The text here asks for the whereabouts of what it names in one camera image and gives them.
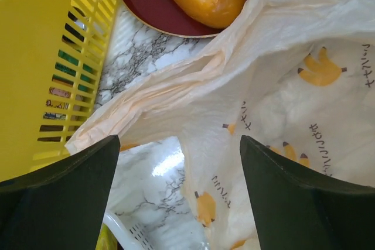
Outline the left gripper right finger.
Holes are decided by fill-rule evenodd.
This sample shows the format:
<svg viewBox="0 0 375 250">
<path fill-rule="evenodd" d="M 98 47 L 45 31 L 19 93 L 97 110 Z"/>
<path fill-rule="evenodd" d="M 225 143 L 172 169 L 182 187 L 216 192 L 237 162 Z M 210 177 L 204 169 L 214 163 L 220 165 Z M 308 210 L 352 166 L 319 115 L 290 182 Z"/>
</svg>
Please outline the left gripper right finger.
<svg viewBox="0 0 375 250">
<path fill-rule="evenodd" d="M 240 156 L 261 249 L 374 249 L 374 188 L 289 160 L 250 136 Z"/>
</svg>

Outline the peach plastic grocery bag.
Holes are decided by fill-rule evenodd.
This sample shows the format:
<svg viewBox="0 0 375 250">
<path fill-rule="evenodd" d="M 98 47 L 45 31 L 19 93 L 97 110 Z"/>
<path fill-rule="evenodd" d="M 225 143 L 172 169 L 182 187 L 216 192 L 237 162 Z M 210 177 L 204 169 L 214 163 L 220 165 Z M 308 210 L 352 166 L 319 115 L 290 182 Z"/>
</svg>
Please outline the peach plastic grocery bag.
<svg viewBox="0 0 375 250">
<path fill-rule="evenodd" d="M 183 195 L 212 249 L 257 249 L 240 151 L 250 136 L 307 172 L 374 185 L 374 0 L 248 0 L 199 54 L 99 108 L 66 147 L 117 135 L 123 148 L 175 136 Z"/>
</svg>

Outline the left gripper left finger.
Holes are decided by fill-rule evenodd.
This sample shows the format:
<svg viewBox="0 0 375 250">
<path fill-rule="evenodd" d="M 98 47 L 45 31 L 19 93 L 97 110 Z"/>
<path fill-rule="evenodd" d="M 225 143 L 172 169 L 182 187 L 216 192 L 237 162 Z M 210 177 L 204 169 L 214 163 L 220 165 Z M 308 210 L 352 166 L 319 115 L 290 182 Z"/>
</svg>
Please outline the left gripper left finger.
<svg viewBox="0 0 375 250">
<path fill-rule="evenodd" d="M 108 136 L 1 182 L 1 249 L 95 249 L 119 152 Z"/>
</svg>

